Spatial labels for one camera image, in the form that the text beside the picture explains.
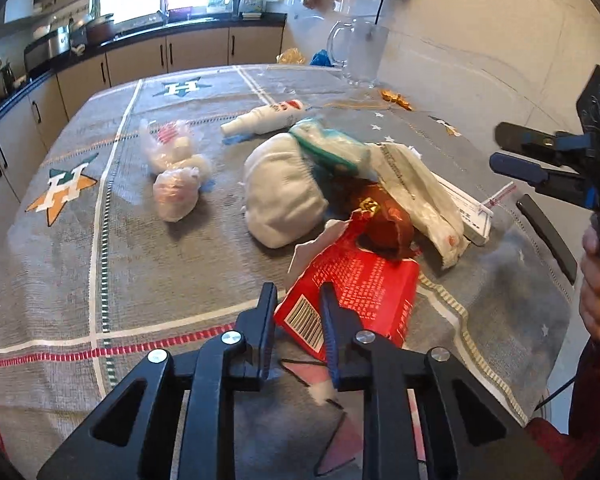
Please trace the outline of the person right hand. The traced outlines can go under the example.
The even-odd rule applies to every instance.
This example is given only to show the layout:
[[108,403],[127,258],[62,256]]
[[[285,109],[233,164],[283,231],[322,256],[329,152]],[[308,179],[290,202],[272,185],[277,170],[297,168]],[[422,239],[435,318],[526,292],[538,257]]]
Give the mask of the person right hand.
[[592,226],[582,238],[584,255],[580,269],[583,281],[580,291],[579,312],[585,328],[592,339],[600,342],[600,240]]

